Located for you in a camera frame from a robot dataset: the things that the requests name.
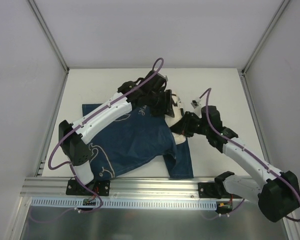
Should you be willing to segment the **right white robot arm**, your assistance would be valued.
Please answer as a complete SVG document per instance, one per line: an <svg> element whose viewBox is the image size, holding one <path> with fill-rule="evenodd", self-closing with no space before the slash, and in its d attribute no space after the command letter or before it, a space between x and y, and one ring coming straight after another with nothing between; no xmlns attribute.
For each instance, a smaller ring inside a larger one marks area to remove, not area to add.
<svg viewBox="0 0 300 240"><path fill-rule="evenodd" d="M234 160L252 178L245 180L226 171L202 188L205 195L216 199L239 196L258 205L262 214L274 223L300 208L299 182L293 172L283 172L248 150L238 134L223 125L215 106L204 106L200 111L184 111L174 104L165 120L178 138L205 136L212 147Z"/></svg>

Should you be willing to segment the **cream white pillow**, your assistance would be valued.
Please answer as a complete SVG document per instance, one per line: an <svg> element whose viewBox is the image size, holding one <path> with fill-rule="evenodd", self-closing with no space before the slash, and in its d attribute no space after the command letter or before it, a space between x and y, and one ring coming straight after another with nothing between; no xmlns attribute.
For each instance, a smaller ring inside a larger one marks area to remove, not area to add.
<svg viewBox="0 0 300 240"><path fill-rule="evenodd" d="M172 110L174 117L165 115L165 122L169 128L175 125L178 121L184 116L184 104L181 101L180 97L175 91L172 91ZM172 136L174 138L175 144L183 144L186 141L186 137L182 134L175 133L171 130Z"/></svg>

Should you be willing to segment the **blue whale pillowcase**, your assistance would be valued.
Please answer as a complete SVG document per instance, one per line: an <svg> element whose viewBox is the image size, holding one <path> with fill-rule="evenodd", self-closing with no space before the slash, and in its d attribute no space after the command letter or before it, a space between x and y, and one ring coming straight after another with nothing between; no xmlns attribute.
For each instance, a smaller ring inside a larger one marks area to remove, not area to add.
<svg viewBox="0 0 300 240"><path fill-rule="evenodd" d="M194 177L188 141L176 144L163 117L144 105L99 132L88 144L90 167L98 181L110 180L147 165L158 156L172 179Z"/></svg>

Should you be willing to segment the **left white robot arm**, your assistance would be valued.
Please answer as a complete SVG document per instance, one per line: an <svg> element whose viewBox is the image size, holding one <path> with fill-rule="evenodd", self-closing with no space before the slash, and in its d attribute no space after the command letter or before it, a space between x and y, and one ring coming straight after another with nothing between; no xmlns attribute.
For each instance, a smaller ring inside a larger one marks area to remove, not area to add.
<svg viewBox="0 0 300 240"><path fill-rule="evenodd" d="M73 174L79 180L77 189L83 195L91 194L95 188L89 142L113 121L144 105L155 116L173 117L172 91L166 89L167 82L167 76L151 70L146 77L124 82L108 101L81 119L72 123L64 120L59 124L59 145L70 161Z"/></svg>

